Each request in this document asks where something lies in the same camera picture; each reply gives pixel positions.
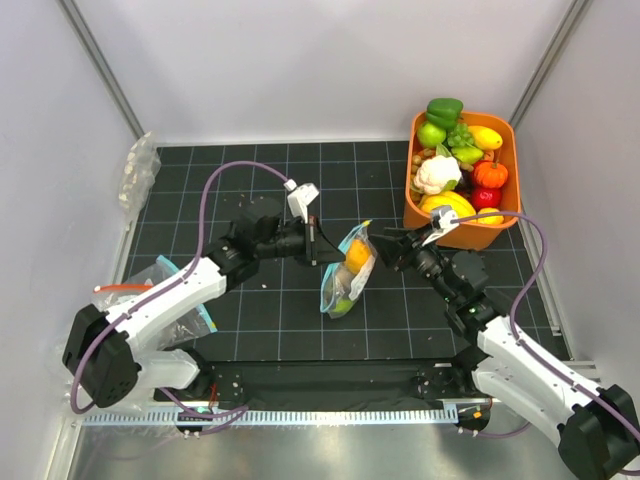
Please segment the green lime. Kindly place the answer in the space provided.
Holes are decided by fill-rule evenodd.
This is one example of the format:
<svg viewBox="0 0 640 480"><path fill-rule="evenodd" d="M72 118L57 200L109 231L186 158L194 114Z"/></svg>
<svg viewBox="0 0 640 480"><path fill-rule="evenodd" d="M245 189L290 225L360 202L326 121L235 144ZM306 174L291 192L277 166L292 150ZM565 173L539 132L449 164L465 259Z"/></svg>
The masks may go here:
<svg viewBox="0 0 640 480"><path fill-rule="evenodd" d="M334 307L329 311L332 318L339 318L346 315L353 307L354 302L349 298L339 299Z"/></svg>

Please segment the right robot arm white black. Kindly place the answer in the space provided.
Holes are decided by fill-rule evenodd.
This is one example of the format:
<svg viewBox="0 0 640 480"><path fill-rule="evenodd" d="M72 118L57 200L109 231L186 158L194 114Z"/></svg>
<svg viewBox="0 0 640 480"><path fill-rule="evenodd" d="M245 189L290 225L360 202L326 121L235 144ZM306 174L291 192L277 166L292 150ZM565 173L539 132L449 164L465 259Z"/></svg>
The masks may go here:
<svg viewBox="0 0 640 480"><path fill-rule="evenodd" d="M537 344L486 293L481 257L442 254L431 228L388 229L370 241L396 271L412 270L444 299L451 329L469 344L450 372L463 396L494 397L543 433L579 479L610 479L639 456L639 421L631 396L583 377Z"/></svg>

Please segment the orange mango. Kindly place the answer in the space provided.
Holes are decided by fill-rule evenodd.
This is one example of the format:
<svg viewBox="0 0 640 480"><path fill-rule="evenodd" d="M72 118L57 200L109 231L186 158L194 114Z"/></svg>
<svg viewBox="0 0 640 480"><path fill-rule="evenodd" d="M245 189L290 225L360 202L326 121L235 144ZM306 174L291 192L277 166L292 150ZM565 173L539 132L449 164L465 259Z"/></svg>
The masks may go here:
<svg viewBox="0 0 640 480"><path fill-rule="evenodd" d="M346 252L345 266L351 273L357 275L371 256L368 243L354 238Z"/></svg>

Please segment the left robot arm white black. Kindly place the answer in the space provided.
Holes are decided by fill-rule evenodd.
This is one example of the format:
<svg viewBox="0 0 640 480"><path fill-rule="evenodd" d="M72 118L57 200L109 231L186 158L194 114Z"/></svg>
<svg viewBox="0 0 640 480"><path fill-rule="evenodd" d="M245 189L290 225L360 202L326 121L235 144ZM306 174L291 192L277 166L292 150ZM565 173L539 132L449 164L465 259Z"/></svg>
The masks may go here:
<svg viewBox="0 0 640 480"><path fill-rule="evenodd" d="M71 396L85 392L89 405L101 409L130 408L135 396L162 388L190 400L204 398L215 383L212 368L194 349L159 346L159 334L256 275L261 261L287 257L310 267L345 258L315 216L284 221L280 203L258 199L231 221L224 236L169 278L107 310L83 307L62 356L74 376Z"/></svg>

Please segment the clear zip bag blue zipper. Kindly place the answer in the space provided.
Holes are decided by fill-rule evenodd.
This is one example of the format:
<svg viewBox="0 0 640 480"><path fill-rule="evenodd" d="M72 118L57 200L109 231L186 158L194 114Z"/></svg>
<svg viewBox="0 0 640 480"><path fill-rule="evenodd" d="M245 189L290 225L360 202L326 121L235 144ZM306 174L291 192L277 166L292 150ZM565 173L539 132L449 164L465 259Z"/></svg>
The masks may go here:
<svg viewBox="0 0 640 480"><path fill-rule="evenodd" d="M331 319L338 319L332 318L329 315L329 311L334 307L339 299L349 298L354 302L354 305L359 300L371 276L378 257L377 251L369 239L368 230L371 224L369 226L364 226L362 223L351 229L351 231L340 242L338 248L346 257L347 249L349 248L352 240L354 238L358 238L368 243L372 256L357 275L354 275L346 268L344 260L341 263L330 264L323 277L320 312L327 314Z"/></svg>

